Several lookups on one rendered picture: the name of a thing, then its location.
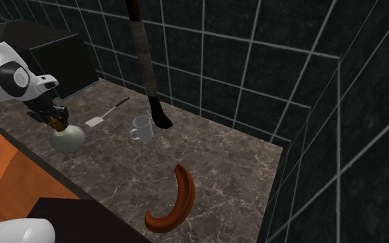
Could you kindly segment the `dark robot stand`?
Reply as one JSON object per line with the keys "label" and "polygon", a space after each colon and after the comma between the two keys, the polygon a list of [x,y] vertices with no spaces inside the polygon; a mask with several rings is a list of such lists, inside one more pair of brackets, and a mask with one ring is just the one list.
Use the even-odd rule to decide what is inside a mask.
{"label": "dark robot stand", "polygon": [[152,243],[96,200],[41,197],[28,217],[48,220],[55,243]]}

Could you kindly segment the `brown curved banana shape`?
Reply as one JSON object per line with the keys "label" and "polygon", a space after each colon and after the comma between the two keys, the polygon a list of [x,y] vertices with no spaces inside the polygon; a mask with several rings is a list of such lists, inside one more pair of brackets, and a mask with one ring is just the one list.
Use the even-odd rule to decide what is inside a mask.
{"label": "brown curved banana shape", "polygon": [[173,171],[178,183],[177,199],[165,217],[154,217],[149,209],[146,211],[144,223],[151,232],[168,233],[181,225],[191,212],[196,195],[193,178],[182,164],[177,164]]}

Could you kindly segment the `orange cabinet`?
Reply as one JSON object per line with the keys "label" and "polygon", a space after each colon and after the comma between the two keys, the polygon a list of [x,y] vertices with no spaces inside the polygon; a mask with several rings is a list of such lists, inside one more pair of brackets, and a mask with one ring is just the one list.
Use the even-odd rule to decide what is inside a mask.
{"label": "orange cabinet", "polygon": [[0,222],[27,217],[41,197],[78,199],[0,133]]}

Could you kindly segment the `grey mug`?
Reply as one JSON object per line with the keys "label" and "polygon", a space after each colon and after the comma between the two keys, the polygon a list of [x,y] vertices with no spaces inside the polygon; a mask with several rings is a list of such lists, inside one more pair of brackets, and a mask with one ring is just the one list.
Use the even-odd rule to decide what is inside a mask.
{"label": "grey mug", "polygon": [[129,137],[140,142],[149,142],[153,139],[151,120],[147,116],[138,116],[133,120],[134,129],[129,132]]}

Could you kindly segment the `pale green round vase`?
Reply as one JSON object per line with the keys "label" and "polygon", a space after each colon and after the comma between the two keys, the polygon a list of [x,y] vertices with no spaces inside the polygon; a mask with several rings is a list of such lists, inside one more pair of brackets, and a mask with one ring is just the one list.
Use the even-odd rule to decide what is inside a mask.
{"label": "pale green round vase", "polygon": [[83,147],[85,139],[85,132],[79,126],[68,125],[61,132],[54,131],[51,142],[54,149],[61,153],[75,153]]}

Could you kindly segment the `long brown black stick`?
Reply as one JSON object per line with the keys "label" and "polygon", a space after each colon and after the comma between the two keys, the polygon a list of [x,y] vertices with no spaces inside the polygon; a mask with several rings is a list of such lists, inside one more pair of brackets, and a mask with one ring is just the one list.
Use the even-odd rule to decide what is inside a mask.
{"label": "long brown black stick", "polygon": [[142,20],[139,0],[125,0],[125,3],[130,19],[133,45],[137,55],[142,81],[149,99],[153,122],[159,128],[168,129],[172,127],[173,123],[164,114],[157,94],[149,43]]}

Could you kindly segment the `black box appliance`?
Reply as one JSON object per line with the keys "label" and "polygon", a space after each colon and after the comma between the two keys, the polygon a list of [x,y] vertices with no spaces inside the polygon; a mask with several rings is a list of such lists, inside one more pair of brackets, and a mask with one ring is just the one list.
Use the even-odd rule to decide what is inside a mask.
{"label": "black box appliance", "polygon": [[59,85],[48,94],[65,99],[99,80],[79,34],[32,21],[0,23],[9,44],[36,75],[52,75]]}

